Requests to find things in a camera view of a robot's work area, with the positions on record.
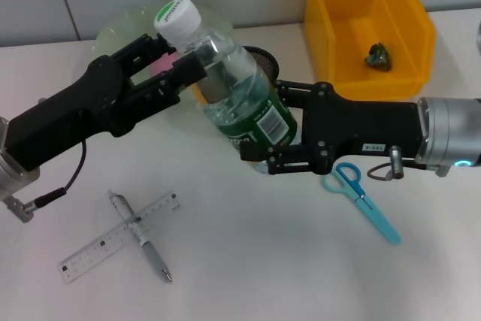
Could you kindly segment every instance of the small green object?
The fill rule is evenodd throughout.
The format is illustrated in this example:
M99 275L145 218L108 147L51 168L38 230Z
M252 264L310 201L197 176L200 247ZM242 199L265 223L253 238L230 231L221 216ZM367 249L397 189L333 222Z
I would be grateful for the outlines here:
M391 56L389 56L388 50L382 43L377 43L369 49L369 56L364 59L366 64L371 68L379 69L380 71L390 71Z

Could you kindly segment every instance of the plastic water bottle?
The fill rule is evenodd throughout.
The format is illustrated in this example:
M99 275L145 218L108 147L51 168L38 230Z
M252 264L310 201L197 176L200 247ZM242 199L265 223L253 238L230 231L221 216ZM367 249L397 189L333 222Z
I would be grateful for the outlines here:
M297 144L300 129L253 57L230 35L206 26L190 0L173 0L154 26L180 55L195 52L207 77L194 96L210 121L239 149L241 141L261 147ZM255 168L267 173L265 162Z

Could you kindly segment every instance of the white bottle cap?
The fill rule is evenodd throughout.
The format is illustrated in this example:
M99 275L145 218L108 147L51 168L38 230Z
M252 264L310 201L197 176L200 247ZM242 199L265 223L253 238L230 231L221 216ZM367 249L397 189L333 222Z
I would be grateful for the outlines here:
M201 25L201 15L190 0L173 0L156 15L153 25L171 45L178 47Z

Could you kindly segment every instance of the scissor blade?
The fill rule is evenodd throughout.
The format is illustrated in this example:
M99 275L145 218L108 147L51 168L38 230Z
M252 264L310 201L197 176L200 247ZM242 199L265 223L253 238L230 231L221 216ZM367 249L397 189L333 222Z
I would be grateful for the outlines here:
M355 205L371 221L371 223L383 234L392 244L400 244L401 236L394 226L384 217L383 213L377 208L374 202L368 197L359 197Z

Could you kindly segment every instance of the yellow plastic bin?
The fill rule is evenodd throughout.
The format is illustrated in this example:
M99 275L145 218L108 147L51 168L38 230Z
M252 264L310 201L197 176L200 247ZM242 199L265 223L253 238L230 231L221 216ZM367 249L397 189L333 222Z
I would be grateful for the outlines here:
M319 80L344 98L409 98L429 81L435 30L419 0L307 0L304 21ZM389 72L365 64L379 42Z

